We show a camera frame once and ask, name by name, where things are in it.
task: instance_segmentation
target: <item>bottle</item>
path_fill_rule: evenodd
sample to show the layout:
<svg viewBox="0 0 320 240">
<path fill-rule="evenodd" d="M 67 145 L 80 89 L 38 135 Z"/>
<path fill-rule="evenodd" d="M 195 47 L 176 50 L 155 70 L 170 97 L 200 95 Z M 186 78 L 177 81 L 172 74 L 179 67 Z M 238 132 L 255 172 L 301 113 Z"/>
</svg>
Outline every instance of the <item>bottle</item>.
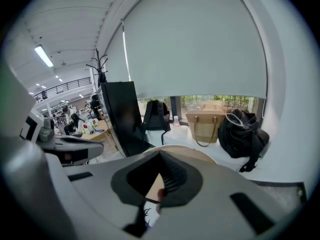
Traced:
<svg viewBox="0 0 320 240">
<path fill-rule="evenodd" d="M 179 120 L 178 120 L 178 116 L 177 116 L 177 115 L 175 115 L 175 116 L 173 117 L 173 126 L 174 126 L 174 127 L 180 127 L 180 123 L 179 123 Z"/>
</svg>

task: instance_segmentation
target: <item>window sill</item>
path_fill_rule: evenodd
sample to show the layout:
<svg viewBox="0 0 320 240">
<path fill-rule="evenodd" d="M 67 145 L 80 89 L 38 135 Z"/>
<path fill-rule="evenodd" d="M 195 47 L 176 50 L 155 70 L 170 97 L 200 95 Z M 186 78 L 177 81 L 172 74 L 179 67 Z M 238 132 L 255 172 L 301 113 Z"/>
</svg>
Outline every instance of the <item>window sill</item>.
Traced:
<svg viewBox="0 0 320 240">
<path fill-rule="evenodd" d="M 140 114 L 140 116 L 141 116 L 141 120 L 142 120 L 142 122 L 143 122 L 143 121 L 144 121 L 144 118 L 145 118 L 145 115 L 144 115 L 144 114 Z M 172 116 L 169 117 L 169 121 L 170 121 L 170 123 L 172 123 L 172 122 L 174 121 L 174 119 L 173 119 Z"/>
<path fill-rule="evenodd" d="M 179 122 L 180 122 L 180 125 L 182 125 L 182 126 L 189 126 L 187 119 L 182 118 Z"/>
<path fill-rule="evenodd" d="M 197 144 L 193 139 L 189 127 L 174 127 L 170 124 L 171 130 L 163 135 L 164 145 L 183 145 L 195 150 L 199 150 L 212 158 L 218 165 L 222 165 L 238 172 L 240 168 L 248 161 L 248 157 L 231 158 L 229 154 L 221 147 L 219 140 L 216 143 L 210 143 L 208 147 L 202 147 Z M 162 146 L 161 134 L 163 130 L 147 130 L 146 136 L 148 142 L 155 147 Z M 260 164 L 261 158 L 256 163 L 257 167 L 254 170 L 261 170 Z"/>
</svg>

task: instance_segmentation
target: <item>black bag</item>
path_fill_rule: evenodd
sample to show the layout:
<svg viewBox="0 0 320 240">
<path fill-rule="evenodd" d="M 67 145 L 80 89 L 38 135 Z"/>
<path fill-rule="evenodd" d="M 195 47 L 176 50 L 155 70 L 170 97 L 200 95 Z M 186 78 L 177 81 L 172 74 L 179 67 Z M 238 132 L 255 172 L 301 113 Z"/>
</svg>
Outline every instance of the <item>black bag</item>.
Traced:
<svg viewBox="0 0 320 240">
<path fill-rule="evenodd" d="M 170 131 L 169 124 L 170 112 L 165 103 L 158 100 L 151 100 L 146 104 L 146 110 L 141 127 L 141 133 L 144 135 L 146 130 L 157 131 L 164 130 L 161 135 L 163 145 L 163 135 Z"/>
<path fill-rule="evenodd" d="M 260 156 L 260 152 L 269 141 L 269 135 L 259 128 L 259 122 L 257 122 L 254 113 L 237 108 L 228 113 L 237 116 L 243 126 L 230 122 L 229 120 L 240 124 L 235 116 L 227 115 L 229 120 L 224 118 L 218 129 L 219 142 L 232 158 L 250 157 L 249 161 L 241 167 L 240 173 L 251 172 L 256 167 L 255 163 Z"/>
</svg>

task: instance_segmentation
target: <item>white desk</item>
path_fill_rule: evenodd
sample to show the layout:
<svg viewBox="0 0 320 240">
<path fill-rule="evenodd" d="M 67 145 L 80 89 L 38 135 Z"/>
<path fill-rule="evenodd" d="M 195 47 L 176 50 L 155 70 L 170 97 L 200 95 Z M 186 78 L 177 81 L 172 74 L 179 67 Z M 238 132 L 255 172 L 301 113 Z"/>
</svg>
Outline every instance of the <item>white desk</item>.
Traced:
<svg viewBox="0 0 320 240">
<path fill-rule="evenodd" d="M 249 160 L 249 157 L 232 158 L 220 145 L 219 140 L 216 143 L 210 143 L 208 147 L 202 147 L 192 138 L 190 129 L 174 127 L 170 124 L 171 130 L 163 135 L 164 145 L 184 145 L 195 150 L 199 150 L 211 157 L 218 165 L 228 167 L 236 172 Z M 155 147 L 162 145 L 161 134 L 163 130 L 147 130 L 148 142 Z M 261 170 L 259 167 L 261 158 L 256 163 L 254 170 Z"/>
</svg>

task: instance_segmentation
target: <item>ceiling light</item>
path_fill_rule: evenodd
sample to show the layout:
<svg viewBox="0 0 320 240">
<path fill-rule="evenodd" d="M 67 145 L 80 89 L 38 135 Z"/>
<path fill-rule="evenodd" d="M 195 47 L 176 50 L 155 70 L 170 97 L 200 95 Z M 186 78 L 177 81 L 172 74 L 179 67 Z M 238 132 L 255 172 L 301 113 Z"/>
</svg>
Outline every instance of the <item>ceiling light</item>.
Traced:
<svg viewBox="0 0 320 240">
<path fill-rule="evenodd" d="M 34 50 L 49 68 L 54 66 L 41 45 L 34 48 Z"/>
</svg>

